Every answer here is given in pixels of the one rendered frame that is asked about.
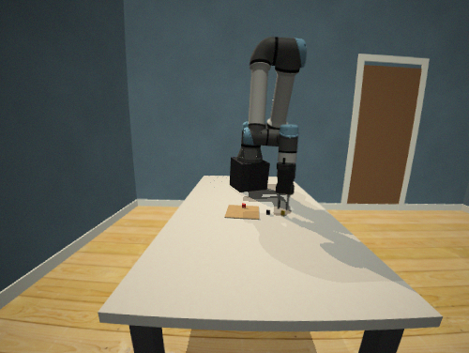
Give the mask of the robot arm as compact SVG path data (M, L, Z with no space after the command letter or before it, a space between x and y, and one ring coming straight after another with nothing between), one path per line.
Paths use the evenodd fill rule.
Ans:
M262 162L261 146L278 146L280 153L297 153L298 126L288 125L286 117L295 76L300 68L304 68L306 57L307 46L302 38L268 37L254 49L250 58L249 122L242 126L238 161ZM267 79L271 65L275 66L277 81L271 117L265 124Z

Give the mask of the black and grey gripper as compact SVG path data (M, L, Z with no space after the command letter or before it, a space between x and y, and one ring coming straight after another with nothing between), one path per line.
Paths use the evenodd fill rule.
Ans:
M295 185L292 182L295 179L296 154L297 153L290 154L290 153L279 152L278 162L277 162L278 183L276 185L276 193L278 196L277 209L280 209L280 195L282 193L287 194L286 210L288 210L289 197L290 195L294 194ZM286 165L286 164L291 164L291 165ZM294 167L294 169L292 167Z

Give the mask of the tan mat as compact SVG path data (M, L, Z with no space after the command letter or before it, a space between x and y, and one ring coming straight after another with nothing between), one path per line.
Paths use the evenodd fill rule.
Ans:
M229 205L224 218L259 220L259 207Z

